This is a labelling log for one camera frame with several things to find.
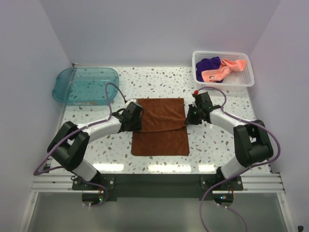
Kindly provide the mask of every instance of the brown cloth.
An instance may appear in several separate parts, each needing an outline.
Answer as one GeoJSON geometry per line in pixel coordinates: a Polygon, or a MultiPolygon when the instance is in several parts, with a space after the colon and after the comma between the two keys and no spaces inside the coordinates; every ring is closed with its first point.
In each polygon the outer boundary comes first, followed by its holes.
{"type": "Polygon", "coordinates": [[[189,142],[183,98],[138,99],[142,130],[133,132],[134,156],[187,156],[189,142]]]}

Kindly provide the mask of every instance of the speckled white tabletop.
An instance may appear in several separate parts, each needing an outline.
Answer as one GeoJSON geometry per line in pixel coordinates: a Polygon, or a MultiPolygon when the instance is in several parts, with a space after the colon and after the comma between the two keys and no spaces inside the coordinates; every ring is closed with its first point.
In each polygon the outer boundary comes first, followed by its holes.
{"type": "MultiPolygon", "coordinates": [[[[120,78],[120,89],[130,98],[184,98],[185,113],[194,101],[192,93],[198,86],[189,67],[113,67],[120,78]]],[[[222,104],[219,92],[208,91],[213,104],[222,104]]],[[[254,119],[248,92],[229,92],[225,110],[249,120],[254,119]]],[[[112,104],[113,111],[123,108],[118,93],[112,104]]],[[[86,123],[106,117],[107,106],[67,106],[62,123],[86,123]]],[[[218,166],[227,163],[234,155],[233,136],[222,128],[204,122],[187,126],[189,156],[136,157],[131,154],[132,133],[124,132],[98,139],[89,144],[85,159],[102,173],[155,174],[155,173],[215,173],[218,166]]],[[[51,167],[59,164],[53,160],[51,167]]],[[[57,169],[53,173],[66,172],[57,169]]],[[[268,174],[269,167],[249,170],[252,174],[268,174]]]]}

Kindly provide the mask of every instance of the pink towel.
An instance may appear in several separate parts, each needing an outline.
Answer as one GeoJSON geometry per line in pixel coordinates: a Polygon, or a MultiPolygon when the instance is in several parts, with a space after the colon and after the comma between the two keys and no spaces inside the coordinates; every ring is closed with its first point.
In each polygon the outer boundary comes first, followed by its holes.
{"type": "Polygon", "coordinates": [[[230,61],[228,59],[222,59],[219,69],[206,70],[202,72],[204,82],[215,82],[222,81],[232,71],[239,72],[243,71],[247,65],[247,61],[244,59],[238,59],[230,61]]]}

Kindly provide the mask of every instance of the transparent blue container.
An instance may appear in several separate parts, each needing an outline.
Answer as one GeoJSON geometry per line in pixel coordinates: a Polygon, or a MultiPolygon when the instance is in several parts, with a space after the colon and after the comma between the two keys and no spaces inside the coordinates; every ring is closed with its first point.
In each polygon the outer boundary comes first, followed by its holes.
{"type": "MultiPolygon", "coordinates": [[[[105,85],[119,86],[118,73],[111,68],[70,68],[62,71],[56,79],[53,97],[67,105],[107,105],[105,85]]],[[[110,101],[118,90],[107,86],[110,101]]]]}

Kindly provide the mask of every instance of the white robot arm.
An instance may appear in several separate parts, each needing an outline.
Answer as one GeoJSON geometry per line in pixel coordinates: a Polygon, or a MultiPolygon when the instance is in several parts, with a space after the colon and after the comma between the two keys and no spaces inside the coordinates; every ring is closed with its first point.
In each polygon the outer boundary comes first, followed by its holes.
{"type": "Polygon", "coordinates": [[[104,119],[77,125],[70,121],[66,122],[62,125],[57,135],[50,143],[47,151],[49,152],[68,134],[85,127],[85,129],[69,138],[73,140],[71,144],[69,144],[68,141],[62,143],[52,153],[52,157],[67,171],[82,177],[86,181],[92,182],[99,172],[84,159],[87,145],[96,139],[110,134],[141,130],[142,112],[143,108],[137,103],[137,100],[131,99],[126,103],[125,108],[112,113],[109,120],[109,117],[105,118],[105,123],[96,124],[96,122],[104,121],[104,119]]]}
{"type": "MultiPolygon", "coordinates": [[[[266,131],[226,115],[219,105],[212,105],[207,92],[194,93],[195,105],[189,105],[187,125],[198,125],[203,121],[217,125],[234,136],[235,156],[217,168],[215,183],[228,179],[251,165],[273,156],[273,149],[266,131]]],[[[254,121],[264,126],[261,120],[254,121]]]]}

